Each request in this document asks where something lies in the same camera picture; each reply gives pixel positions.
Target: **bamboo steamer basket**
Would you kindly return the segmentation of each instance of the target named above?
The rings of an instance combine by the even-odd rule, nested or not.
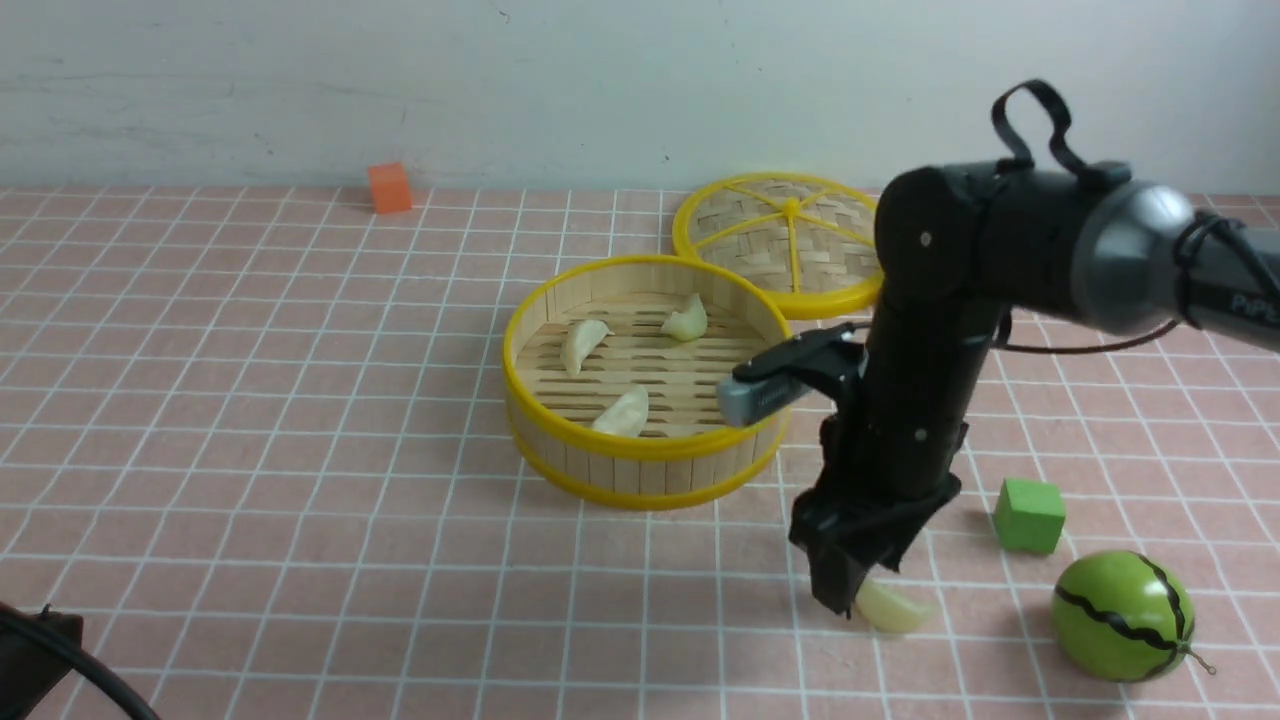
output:
[[[698,292],[707,333],[677,342],[659,332]],[[573,322],[614,333],[571,378],[561,343]],[[521,455],[584,500],[630,510],[709,502],[764,469],[786,434],[783,410],[750,428],[724,425],[716,386],[733,366],[790,337],[777,306],[724,270],[666,255],[599,260],[563,273],[516,309],[503,340],[507,416]],[[637,438],[590,429],[630,383],[649,392]]]
[[[791,320],[870,306],[884,275],[876,256],[876,201],[840,183],[754,173],[695,192],[676,213],[676,255],[724,268],[768,295]]]

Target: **green cube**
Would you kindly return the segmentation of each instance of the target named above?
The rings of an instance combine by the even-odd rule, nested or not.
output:
[[[1066,505],[1053,483],[1006,478],[996,503],[996,537],[1005,550],[1052,555],[1066,524]]]

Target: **orange cube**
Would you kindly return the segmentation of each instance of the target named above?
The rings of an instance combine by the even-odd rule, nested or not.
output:
[[[369,190],[374,196],[374,213],[404,213],[413,209],[410,195],[408,174],[399,163],[372,165],[369,168]]]

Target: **black cable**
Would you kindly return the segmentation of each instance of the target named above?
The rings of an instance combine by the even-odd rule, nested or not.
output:
[[[1166,334],[1174,332],[1174,328],[1180,325],[1178,320],[1170,320],[1164,325],[1151,331],[1144,336],[1132,337],[1129,340],[1121,340],[1117,342],[1111,342],[1107,345],[1084,345],[1079,347],[1037,347],[1034,345],[1009,345],[997,343],[993,347],[996,350],[1007,350],[1010,352],[1025,352],[1028,355],[1097,355],[1101,352],[1117,352],[1120,350],[1129,350],[1132,347],[1138,347],[1139,345],[1147,345],[1148,342],[1160,340]]]
[[[0,630],[12,632],[83,675],[111,698],[129,720],[160,720],[137,691],[84,648],[3,602],[0,602]]]
[[[1280,304],[1280,279],[1276,279],[1275,273],[1271,272],[1271,268],[1258,255],[1258,251],[1244,238],[1244,234],[1240,232],[1243,227],[1244,224],[1239,220],[1230,220],[1221,225],[1221,232],[1213,233],[1211,237],[1235,252],[1235,256],[1244,264],[1244,269],[1253,275],[1258,287],[1271,295],[1272,302]]]

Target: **bamboo steamer lid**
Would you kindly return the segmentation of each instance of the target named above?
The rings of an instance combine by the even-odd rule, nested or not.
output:
[[[794,173],[728,178],[676,213],[676,255],[730,270],[764,291],[788,320],[856,313],[879,293],[876,202],[840,183]]]

